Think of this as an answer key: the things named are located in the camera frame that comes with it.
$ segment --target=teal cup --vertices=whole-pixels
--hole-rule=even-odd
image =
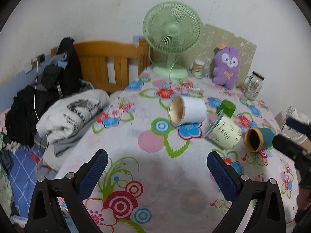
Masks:
[[[259,152],[272,147],[274,133],[269,128],[250,128],[244,136],[246,148],[250,152]]]

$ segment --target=black jacket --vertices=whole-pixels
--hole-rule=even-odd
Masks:
[[[47,109],[59,99],[57,91],[36,90],[35,106],[38,118],[34,109],[35,89],[27,86],[17,93],[11,110],[5,118],[5,127],[8,137],[23,145],[34,145],[34,135],[36,134],[36,124]]]

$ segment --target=clothing pile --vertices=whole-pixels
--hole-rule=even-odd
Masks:
[[[43,164],[58,171],[108,104],[109,96],[101,89],[88,90],[54,103],[36,125],[39,136],[46,137],[49,142]]]
[[[0,133],[0,205],[4,209],[4,212],[8,217],[12,213],[11,206],[13,204],[13,192],[9,179],[7,177],[7,171],[11,167],[11,159],[7,154],[5,147],[5,138],[3,138],[3,133]]]
[[[79,91],[82,71],[73,42],[64,38],[43,74],[14,97],[5,119],[11,141],[33,146],[38,119],[59,98]]]

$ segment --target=blue gripper pad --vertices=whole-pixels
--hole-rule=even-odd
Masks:
[[[77,171],[74,186],[80,201],[90,197],[107,164],[107,152],[99,149],[91,160],[88,163],[84,163]]]
[[[235,202],[241,188],[239,175],[232,166],[228,166],[217,152],[207,156],[207,167],[227,201]]]

